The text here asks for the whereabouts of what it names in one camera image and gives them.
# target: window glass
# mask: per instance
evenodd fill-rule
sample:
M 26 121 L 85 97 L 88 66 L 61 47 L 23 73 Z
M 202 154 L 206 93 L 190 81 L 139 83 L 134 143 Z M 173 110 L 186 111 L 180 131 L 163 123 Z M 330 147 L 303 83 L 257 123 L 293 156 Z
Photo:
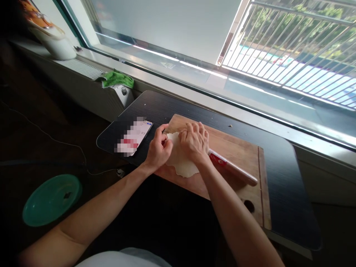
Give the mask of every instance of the window glass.
M 63 2 L 92 49 L 356 147 L 355 1 Z

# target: phone screen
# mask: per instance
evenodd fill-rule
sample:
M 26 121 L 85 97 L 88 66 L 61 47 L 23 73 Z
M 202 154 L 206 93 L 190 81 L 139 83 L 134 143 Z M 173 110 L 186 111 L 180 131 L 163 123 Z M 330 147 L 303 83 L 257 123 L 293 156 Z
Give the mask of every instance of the phone screen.
M 137 147 L 139 147 L 139 145 L 141 144 L 142 140 L 145 138 L 146 134 L 148 133 L 148 131 L 151 129 L 152 127 L 152 122 L 149 121 L 143 121 L 140 130 L 140 133 L 137 137 Z
M 115 152 L 121 152 L 124 156 L 133 156 L 152 125 L 152 122 L 144 120 L 140 121 L 139 125 L 133 126 L 117 144 Z

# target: cutting board hole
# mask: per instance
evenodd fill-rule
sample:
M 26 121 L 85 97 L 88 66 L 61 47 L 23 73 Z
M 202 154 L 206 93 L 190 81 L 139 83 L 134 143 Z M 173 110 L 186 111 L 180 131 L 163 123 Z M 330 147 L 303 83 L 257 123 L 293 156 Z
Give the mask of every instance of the cutting board hole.
M 244 204 L 249 212 L 253 213 L 255 211 L 255 206 L 253 205 L 253 203 L 250 200 L 245 200 Z

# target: green cloth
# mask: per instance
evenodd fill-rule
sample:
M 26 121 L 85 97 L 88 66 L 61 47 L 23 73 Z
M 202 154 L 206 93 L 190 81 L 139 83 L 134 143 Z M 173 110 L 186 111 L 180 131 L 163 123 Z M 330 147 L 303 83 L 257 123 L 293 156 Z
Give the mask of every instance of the green cloth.
M 114 85 L 125 85 L 128 88 L 133 88 L 134 86 L 134 79 L 116 69 L 99 76 L 96 81 L 101 81 L 103 88 Z

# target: teal plate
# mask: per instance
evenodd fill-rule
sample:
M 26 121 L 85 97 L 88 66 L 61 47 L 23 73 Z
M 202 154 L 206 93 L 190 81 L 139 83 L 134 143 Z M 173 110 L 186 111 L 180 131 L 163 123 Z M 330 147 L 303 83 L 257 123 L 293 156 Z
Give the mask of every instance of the teal plate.
M 82 185 L 71 174 L 55 176 L 41 184 L 23 208 L 23 221 L 29 226 L 46 225 L 62 216 L 82 194 Z

